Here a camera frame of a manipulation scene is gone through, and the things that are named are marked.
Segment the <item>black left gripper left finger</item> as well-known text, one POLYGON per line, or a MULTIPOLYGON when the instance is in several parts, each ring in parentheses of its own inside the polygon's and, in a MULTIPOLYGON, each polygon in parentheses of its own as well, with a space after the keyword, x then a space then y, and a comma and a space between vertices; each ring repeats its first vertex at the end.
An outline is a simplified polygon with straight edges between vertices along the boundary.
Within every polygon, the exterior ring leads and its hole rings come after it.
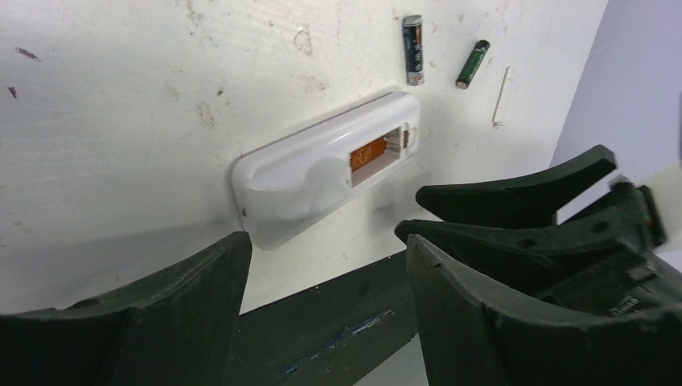
POLYGON ((234 232, 66 309, 3 315, 2 384, 222 384, 252 250, 234 232))

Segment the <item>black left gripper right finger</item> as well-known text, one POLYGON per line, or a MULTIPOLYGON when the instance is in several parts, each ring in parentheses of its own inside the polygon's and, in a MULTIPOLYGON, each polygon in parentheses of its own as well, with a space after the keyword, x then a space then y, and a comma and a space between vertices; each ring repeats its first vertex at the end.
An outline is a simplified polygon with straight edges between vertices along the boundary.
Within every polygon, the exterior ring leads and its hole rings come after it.
POLYGON ((542 302, 421 236, 407 272, 432 385, 678 385, 681 307, 603 318, 542 302))

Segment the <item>white battery cover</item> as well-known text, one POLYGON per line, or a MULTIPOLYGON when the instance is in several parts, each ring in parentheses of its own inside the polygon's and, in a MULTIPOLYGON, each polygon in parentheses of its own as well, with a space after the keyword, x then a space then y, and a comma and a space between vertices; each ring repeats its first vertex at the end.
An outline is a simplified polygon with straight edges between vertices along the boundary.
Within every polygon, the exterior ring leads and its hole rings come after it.
POLYGON ((499 95, 495 104, 495 109, 492 115, 492 125, 499 128, 505 125, 505 114, 507 111, 508 100, 511 95, 512 85, 514 82, 515 72, 513 67, 505 68, 503 80, 500 85, 499 95))

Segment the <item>white remote control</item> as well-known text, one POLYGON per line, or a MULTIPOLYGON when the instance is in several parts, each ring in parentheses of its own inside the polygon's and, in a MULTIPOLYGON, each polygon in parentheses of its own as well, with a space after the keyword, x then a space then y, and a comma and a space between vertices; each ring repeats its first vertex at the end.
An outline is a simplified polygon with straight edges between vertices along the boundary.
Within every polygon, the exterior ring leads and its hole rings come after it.
POLYGON ((421 106, 390 92, 239 158, 230 181, 244 230, 274 250, 405 165, 421 106))

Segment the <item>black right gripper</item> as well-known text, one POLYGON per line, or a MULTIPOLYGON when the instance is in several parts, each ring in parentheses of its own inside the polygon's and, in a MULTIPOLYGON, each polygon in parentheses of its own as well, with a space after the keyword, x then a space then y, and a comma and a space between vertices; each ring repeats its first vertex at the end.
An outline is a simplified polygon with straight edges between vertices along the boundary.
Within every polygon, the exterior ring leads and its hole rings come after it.
POLYGON ((553 225, 560 208, 616 168, 614 152, 596 145, 530 175, 423 186, 417 203, 445 222, 403 220, 395 234, 403 242, 419 235, 514 290, 570 310, 617 318, 679 303, 681 274, 654 253, 667 237, 649 187, 616 182, 553 225))

